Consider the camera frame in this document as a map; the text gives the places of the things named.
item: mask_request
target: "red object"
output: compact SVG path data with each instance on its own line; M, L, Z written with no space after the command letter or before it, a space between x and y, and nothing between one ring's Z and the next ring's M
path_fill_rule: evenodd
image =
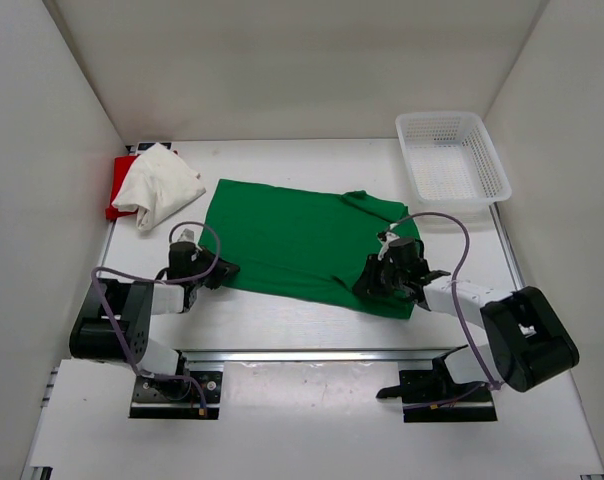
M105 210L107 220L115 220L119 217L126 217L127 215L133 215L135 212L120 212L113 205L113 200L120 193L122 182L126 174L129 172L129 168L133 164L133 161L137 158L137 155L127 155L126 157L118 157L113 163L113 186L111 187L111 200L109 200L109 207Z

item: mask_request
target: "white wall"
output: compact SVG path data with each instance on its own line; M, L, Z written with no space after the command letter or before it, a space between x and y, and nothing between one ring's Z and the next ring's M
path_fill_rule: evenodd
M577 341L604 462L604 0L551 0L486 122L513 186L501 211Z
M0 0L0 479L18 478L123 145L38 0Z
M126 142L395 136L484 115L540 0L57 0Z

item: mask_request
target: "cable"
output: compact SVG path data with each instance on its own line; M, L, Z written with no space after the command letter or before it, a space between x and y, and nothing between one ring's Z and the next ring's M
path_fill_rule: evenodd
M462 252L462 257L460 258L460 261L455 266L455 269L453 270L453 273L451 274L451 295L453 297L453 307L455 308L455 313L458 316L458 320L460 320L460 325L462 326L462 331L464 332L464 336L466 337L467 342L469 342L469 347L471 348L473 355L475 355L475 358L477 359L478 363L480 364L480 368L484 372L484 375L486 375L486 378L488 379L489 389L490 390L499 390L500 387L502 386L502 384L493 378L493 375L491 375L491 372L489 371L489 367L486 365L486 362L482 358L482 355L480 354L480 351L478 350L478 346L476 345L475 341L473 340L473 336L471 335L469 327L466 324L466 320L464 319L464 314L462 313L462 307L460 306L460 298L458 297L458 287L457 287L458 274L460 273L460 270L462 269L462 265L464 265L464 262L466 261L466 258L469 255L469 249L471 247L471 236L469 235L469 230L466 228L466 226L464 226L464 224L460 220L458 220L457 218L455 218L452 215L448 215L446 213L440 213L440 212L420 212L420 213L414 213L413 215L407 215L406 217L398 220L397 222L392 223L391 225L389 225L389 227L386 229L386 231L390 232L394 228L396 228L398 225L401 225L404 222L407 222L407 221L412 220L417 217L426 217L426 216L446 218L447 220L451 220L452 222L456 223L462 229L462 233L464 234L464 252Z
M119 270L115 270L113 268L108 268L108 267L95 267L93 270L91 270L91 284L93 285L93 288L96 290L100 303L102 304L102 308L104 308L104 312L106 313L106 316L108 317L109 322L111 323L111 326L113 327L113 332L115 333L115 336L117 337L118 342L120 343L120 347L122 348L124 357L126 358L127 363L131 366L131 369L133 370L133 373L135 373L136 376L144 376L145 373L148 375L149 372L143 372L138 368L137 363L135 362L135 358L133 357L133 352L131 352L129 345L126 343L126 338L124 337L124 333L122 333L122 330L120 329L120 325L115 318L115 314L113 313L113 310L111 309L111 306L109 305L106 295L105 295L104 291L102 290L102 288L100 287L100 280L98 278L98 273L105 272L105 273L110 273L112 275L118 275L120 277L127 278L129 280L134 280L137 282L161 283L161 284L165 284L165 285L175 285L175 284L179 284L179 283L183 283L183 282L192 282L192 281L199 280L201 278L206 277L209 273L211 273L213 271L213 269L215 268L215 266L218 263L218 260L220 259L220 237L218 237L218 234L215 232L215 230L213 230L208 225L206 225L204 223L200 223L200 222L189 221L189 222L181 222L181 223L178 223L177 225L175 225L171 229L171 232L169 233L169 241L171 241L171 239L173 237L173 232L177 228L179 228L183 225L200 226L200 227L208 230L209 232L211 232L211 234L213 235L213 238L215 239L215 245L216 245L215 257L213 258L213 261L211 262L211 265L209 266L209 268L206 269L202 273L198 273L191 277L177 278L177 279L173 279L173 280L156 280L156 279L152 279L152 278L144 278L144 277L138 277L136 275L130 275L128 273L120 272ZM204 390L193 377L190 377L188 375L154 374L152 378L154 378L158 381L161 381L161 382L169 381L169 380L182 380L184 382L191 383L195 387L195 389L198 391L198 393L200 394L200 408L206 409L206 398L204 397Z
M480 387L483 387L485 384L483 382L478 383L468 392L465 392L457 397L449 398L448 400L438 400L437 402L428 402L428 403L416 403L415 405L407 405L406 407L402 407L404 410L417 410L418 408L431 408L431 407L441 407L442 405L449 405L452 403L459 402L463 398L468 397L472 393L476 392Z

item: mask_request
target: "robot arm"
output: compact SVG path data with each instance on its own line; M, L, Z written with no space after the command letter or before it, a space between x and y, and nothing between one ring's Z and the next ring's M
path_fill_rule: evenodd
M375 300L400 294L426 310L458 315L448 273L429 270L420 240L390 232L379 239L382 249L367 258L356 295ZM456 290L465 320L486 330L489 343L477 350L494 379L525 392L577 365L575 344L537 288L508 292L458 281ZM436 363L442 382L488 380L468 346L437 359L434 370Z
M178 241L170 246L169 266L158 275L169 280L192 277L205 272L215 255L194 242L191 230L185 229ZM151 282L120 282L101 278L100 287L105 293L120 329L131 350L138 369L155 375L188 375L181 352L149 338L152 315L188 312L201 287L216 289L226 279L232 278L240 267L221 258L215 268L196 281L167 285ZM100 303L97 292L89 288L69 340L71 355L98 361L126 362L113 327ZM158 386L171 397L179 396L184 382L158 382Z

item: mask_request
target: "white cloth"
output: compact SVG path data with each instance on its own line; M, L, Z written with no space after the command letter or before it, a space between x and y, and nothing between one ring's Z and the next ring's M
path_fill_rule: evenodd
M135 159L113 206L121 212L137 209L138 229L151 230L206 192L199 176L175 153L156 143Z

